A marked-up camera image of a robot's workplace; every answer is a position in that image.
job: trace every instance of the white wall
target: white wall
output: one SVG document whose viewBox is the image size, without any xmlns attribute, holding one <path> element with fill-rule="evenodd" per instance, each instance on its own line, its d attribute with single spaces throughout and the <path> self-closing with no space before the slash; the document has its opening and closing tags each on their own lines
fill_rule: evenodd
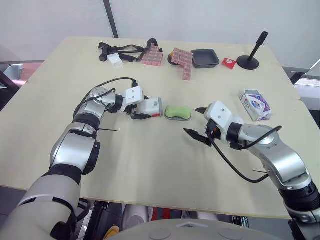
<svg viewBox="0 0 320 240">
<path fill-rule="evenodd" d="M 68 36 L 113 37 L 103 0 L 0 0 L 0 31 L 0 62 L 45 60 Z"/>
<path fill-rule="evenodd" d="M 255 44 L 284 67 L 320 57 L 320 0 L 110 0 L 120 38 Z"/>
</svg>

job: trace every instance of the black strap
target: black strap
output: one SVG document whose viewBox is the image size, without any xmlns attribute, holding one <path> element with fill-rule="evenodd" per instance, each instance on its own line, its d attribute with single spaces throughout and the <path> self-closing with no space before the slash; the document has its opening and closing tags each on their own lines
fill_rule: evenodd
<svg viewBox="0 0 320 240">
<path fill-rule="evenodd" d="M 141 46 L 133 45 L 133 44 L 127 45 L 127 46 L 110 46 L 104 42 L 100 42 L 98 45 L 98 49 L 102 49 L 102 54 L 99 56 L 99 59 L 101 62 L 105 62 L 108 60 L 108 55 L 118 53 L 119 58 L 121 60 L 126 60 L 130 63 L 132 63 L 134 60 L 136 62 L 140 62 L 142 60 L 143 56 L 145 55 L 145 53 L 147 51 L 149 51 L 149 49 L 151 48 L 151 44 L 154 44 L 156 47 L 158 46 L 158 42 L 154 38 L 150 38 L 148 40 L 147 46 L 145 48 L 143 48 Z M 120 50 L 125 50 L 127 48 L 135 48 L 137 51 L 140 51 L 140 52 L 142 51 L 142 53 L 138 57 L 134 57 L 134 56 L 130 56 L 130 55 L 126 55 L 126 54 L 121 53 Z"/>
</svg>

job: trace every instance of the red packet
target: red packet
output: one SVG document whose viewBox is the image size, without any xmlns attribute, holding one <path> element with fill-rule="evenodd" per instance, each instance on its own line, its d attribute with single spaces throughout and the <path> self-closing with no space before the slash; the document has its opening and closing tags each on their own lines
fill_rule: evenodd
<svg viewBox="0 0 320 240">
<path fill-rule="evenodd" d="M 236 61 L 233 61 L 229 58 L 225 58 L 222 62 L 223 65 L 225 65 L 227 68 L 230 68 L 230 69 L 234 69 L 236 63 L 237 63 Z"/>
</svg>

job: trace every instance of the black tray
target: black tray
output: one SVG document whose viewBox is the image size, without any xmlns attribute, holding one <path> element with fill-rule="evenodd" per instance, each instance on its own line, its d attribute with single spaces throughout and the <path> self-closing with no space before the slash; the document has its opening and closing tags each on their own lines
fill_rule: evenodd
<svg viewBox="0 0 320 240">
<path fill-rule="evenodd" d="M 193 53 L 193 66 L 196 69 L 214 68 L 220 63 L 213 49 L 197 49 L 191 52 Z"/>
</svg>

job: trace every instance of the black base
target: black base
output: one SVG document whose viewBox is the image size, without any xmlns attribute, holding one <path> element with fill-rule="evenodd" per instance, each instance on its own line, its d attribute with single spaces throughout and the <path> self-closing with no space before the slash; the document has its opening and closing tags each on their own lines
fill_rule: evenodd
<svg viewBox="0 0 320 240">
<path fill-rule="evenodd" d="M 236 60 L 236 63 L 242 67 L 243 69 L 247 70 L 255 70 L 259 67 L 259 62 L 254 57 L 251 59 L 251 61 L 248 61 L 249 56 L 240 56 Z"/>
</svg>

